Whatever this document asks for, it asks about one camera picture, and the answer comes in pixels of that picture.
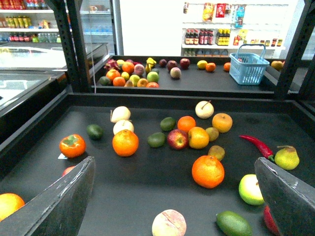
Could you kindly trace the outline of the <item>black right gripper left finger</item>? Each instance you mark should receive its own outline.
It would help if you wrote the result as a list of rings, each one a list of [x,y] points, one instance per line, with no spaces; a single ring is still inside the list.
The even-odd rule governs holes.
[[[88,156],[24,207],[0,223],[2,236],[76,236],[95,177],[95,159]]]

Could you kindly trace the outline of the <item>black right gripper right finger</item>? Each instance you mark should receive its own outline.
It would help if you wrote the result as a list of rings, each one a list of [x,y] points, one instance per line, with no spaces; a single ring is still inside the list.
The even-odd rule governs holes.
[[[254,163],[261,194],[280,235],[315,234],[315,189],[264,157]]]

